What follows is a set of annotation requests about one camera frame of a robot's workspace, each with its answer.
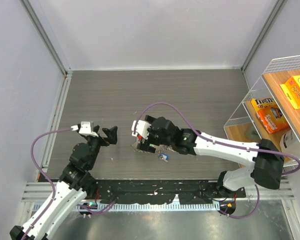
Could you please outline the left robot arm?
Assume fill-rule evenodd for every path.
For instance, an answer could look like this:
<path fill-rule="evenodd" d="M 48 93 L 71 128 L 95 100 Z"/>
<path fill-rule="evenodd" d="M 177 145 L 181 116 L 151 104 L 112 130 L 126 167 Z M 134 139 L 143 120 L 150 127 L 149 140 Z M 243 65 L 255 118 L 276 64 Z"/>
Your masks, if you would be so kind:
<path fill-rule="evenodd" d="M 59 180 L 53 183 L 47 174 L 39 168 L 52 187 L 52 192 L 39 210 L 22 226 L 15 225 L 9 232 L 13 240 L 50 240 L 57 229 L 83 199 L 91 199 L 97 193 L 97 179 L 90 170 L 94 167 L 101 147 L 115 145 L 118 141 L 118 127 L 103 128 L 105 136 L 99 135 L 99 126 L 90 121 L 53 133 L 76 132 L 86 141 L 76 144 Z"/>

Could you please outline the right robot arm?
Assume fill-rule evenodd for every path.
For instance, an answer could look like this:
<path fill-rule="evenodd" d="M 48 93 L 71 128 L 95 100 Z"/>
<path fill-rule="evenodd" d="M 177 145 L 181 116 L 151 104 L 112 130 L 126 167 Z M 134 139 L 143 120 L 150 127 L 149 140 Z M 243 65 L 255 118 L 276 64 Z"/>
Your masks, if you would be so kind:
<path fill-rule="evenodd" d="M 253 185 L 270 190 L 280 188 L 284 158 L 268 139 L 240 142 L 218 138 L 199 130 L 178 128 L 164 117 L 149 115 L 133 121 L 131 130 L 141 152 L 155 153 L 166 147 L 181 155 L 210 156 L 242 165 L 220 173 L 215 191 L 221 197 L 231 197 L 237 190 Z"/>

